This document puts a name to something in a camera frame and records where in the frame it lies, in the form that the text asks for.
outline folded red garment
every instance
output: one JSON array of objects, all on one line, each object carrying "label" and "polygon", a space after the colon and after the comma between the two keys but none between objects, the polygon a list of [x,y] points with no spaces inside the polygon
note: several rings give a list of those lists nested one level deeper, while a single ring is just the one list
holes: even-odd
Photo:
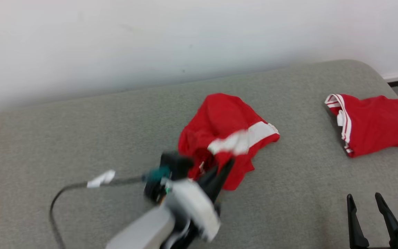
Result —
[{"label": "folded red garment", "polygon": [[350,157],[398,147],[398,99],[376,96],[360,100],[330,94],[325,104],[342,126],[342,139]]},{"label": "folded red garment", "polygon": [[180,134],[178,149],[194,159],[188,176],[196,179],[207,166],[225,165],[235,157],[233,168],[223,186],[235,190],[245,173],[254,170],[251,158],[280,135],[277,129],[256,114],[236,96],[209,95]]}]

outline white tag on cable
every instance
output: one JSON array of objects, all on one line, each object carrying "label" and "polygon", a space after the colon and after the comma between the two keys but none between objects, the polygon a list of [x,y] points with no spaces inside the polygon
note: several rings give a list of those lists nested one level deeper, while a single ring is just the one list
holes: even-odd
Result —
[{"label": "white tag on cable", "polygon": [[87,188],[95,188],[101,186],[102,183],[110,183],[115,177],[115,173],[114,170],[107,170],[95,179],[89,181],[87,183]]},{"label": "white tag on cable", "polygon": [[338,126],[343,126],[343,111],[339,110],[338,113]]}]

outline white wall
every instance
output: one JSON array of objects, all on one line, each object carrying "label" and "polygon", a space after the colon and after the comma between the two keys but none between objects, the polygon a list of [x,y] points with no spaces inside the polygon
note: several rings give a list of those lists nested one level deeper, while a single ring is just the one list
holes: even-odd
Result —
[{"label": "white wall", "polygon": [[337,58],[398,76],[398,1],[0,0],[0,110]]}]

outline red cloth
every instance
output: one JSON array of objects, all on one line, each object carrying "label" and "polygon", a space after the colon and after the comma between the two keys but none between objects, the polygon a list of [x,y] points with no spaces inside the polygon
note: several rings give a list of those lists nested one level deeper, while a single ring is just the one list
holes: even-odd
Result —
[{"label": "red cloth", "polygon": [[178,150],[194,159],[188,176],[197,178],[207,170],[219,167],[235,157],[234,166],[223,186],[235,190],[245,173],[254,170],[251,158],[280,135],[250,106],[236,96],[216,93],[209,95],[198,112],[180,134]]},{"label": "red cloth", "polygon": [[346,94],[330,94],[325,104],[338,124],[350,157],[398,147],[398,99],[376,96],[360,100]]}]

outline black cable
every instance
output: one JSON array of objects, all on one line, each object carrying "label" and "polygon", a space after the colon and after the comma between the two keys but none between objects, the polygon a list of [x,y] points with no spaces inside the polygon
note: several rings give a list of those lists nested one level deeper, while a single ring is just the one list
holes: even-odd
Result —
[{"label": "black cable", "polygon": [[[131,178],[122,178],[122,179],[113,179],[109,183],[103,183],[99,187],[105,187],[105,186],[123,186],[123,185],[128,185],[128,184],[134,184],[134,183],[140,183],[142,182],[142,176],[139,177],[131,177]],[[64,241],[62,240],[62,236],[60,235],[60,232],[57,228],[55,218],[53,216],[53,207],[55,205],[56,200],[58,197],[65,191],[72,190],[72,189],[80,189],[80,188],[87,188],[87,183],[88,182],[82,182],[82,183],[74,183],[67,185],[63,187],[53,198],[52,204],[50,205],[49,209],[49,221],[50,225],[53,230],[53,235],[55,236],[56,243],[58,244],[58,247],[60,249],[65,249],[65,244]]]}]

